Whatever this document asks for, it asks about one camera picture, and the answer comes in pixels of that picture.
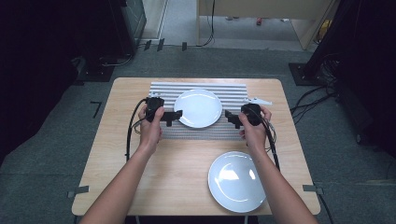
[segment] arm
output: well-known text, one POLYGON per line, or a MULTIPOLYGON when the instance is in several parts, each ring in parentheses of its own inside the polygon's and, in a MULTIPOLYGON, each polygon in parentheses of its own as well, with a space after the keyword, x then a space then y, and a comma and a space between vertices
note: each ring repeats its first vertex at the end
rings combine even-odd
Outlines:
MULTIPOLYGON (((146 105, 139 112, 140 119, 145 117, 145 109, 146 105)), ((151 123, 142 120, 140 144, 136 152, 99 195, 80 223, 123 223, 146 164, 161 139, 162 116, 163 107, 160 107, 151 123)))
MULTIPOLYGON (((264 118, 270 120, 271 112, 262 106, 264 118)), ((277 170, 265 151, 265 131, 262 125, 252 126, 245 114, 239 119, 245 130, 240 134, 247 140, 248 151, 256 166, 262 186, 277 223, 318 223, 303 200, 277 170)))

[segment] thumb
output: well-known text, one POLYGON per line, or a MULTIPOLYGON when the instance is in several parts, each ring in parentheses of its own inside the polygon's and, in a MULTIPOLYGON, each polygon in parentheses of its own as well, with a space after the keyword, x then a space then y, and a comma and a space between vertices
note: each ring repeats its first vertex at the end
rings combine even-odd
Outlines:
POLYGON ((241 120, 241 122, 245 128, 251 126, 250 122, 248 121, 248 117, 244 113, 242 113, 242 112, 239 113, 238 117, 239 117, 239 120, 241 120))
POLYGON ((157 111, 155 111, 155 117, 154 117, 154 122, 159 123, 161 118, 163 117, 163 113, 164 113, 165 109, 163 108, 163 106, 159 107, 157 109, 157 111))

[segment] table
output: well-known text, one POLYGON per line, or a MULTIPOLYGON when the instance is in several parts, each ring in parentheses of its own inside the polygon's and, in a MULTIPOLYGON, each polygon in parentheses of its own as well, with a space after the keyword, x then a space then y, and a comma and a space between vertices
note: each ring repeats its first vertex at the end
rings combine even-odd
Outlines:
MULTIPOLYGON (((272 123, 276 128, 276 150, 281 172, 310 211, 313 214, 320 211, 316 193, 303 191, 303 185, 313 183, 279 80, 120 77, 114 81, 109 94, 79 184, 81 187, 89 186, 90 191, 76 196, 73 214, 83 216, 125 163, 129 120, 137 103, 149 95, 153 81, 246 84, 249 97, 272 101, 274 104, 268 107, 273 112, 272 123)), ((138 139, 138 134, 133 133, 131 152, 136 149, 138 139)), ((128 215, 240 216, 219 205, 207 185, 211 163, 219 155, 233 150, 248 153, 244 141, 163 139, 148 162, 128 215)), ((265 202, 248 214, 269 215, 271 210, 265 202)))
MULTIPOLYGON (((197 45, 200 16, 212 15, 213 1, 197 0, 197 45)), ((302 48, 307 49, 336 2, 339 0, 216 0, 214 16, 291 19, 302 48)))

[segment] floor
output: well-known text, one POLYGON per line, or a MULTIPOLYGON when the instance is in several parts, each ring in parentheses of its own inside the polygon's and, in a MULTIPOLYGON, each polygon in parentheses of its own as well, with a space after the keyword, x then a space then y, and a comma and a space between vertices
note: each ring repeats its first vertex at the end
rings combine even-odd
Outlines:
MULTIPOLYGON (((181 46, 187 42, 195 47, 196 42, 196 0, 143 0, 148 19, 143 40, 158 43, 164 38, 165 45, 181 46)), ((211 18, 201 17, 201 39, 204 44, 210 37, 211 18)), ((208 48, 223 49, 277 49, 303 50, 290 21, 263 19, 256 25, 256 18, 239 18, 231 21, 224 17, 214 18, 214 39, 208 48)), ((315 51, 312 43, 308 51, 315 51)))

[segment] white plate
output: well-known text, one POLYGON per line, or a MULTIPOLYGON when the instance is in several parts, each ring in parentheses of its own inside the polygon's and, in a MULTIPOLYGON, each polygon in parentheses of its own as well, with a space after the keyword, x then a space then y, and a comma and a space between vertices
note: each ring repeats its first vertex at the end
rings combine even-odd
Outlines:
POLYGON ((210 166, 210 192, 228 210, 246 213, 265 200, 262 182, 250 156, 243 152, 227 152, 210 166))
POLYGON ((222 105, 218 96, 206 90, 185 91, 175 101, 174 110, 183 110, 180 122, 192 128, 204 128, 221 116, 222 105))

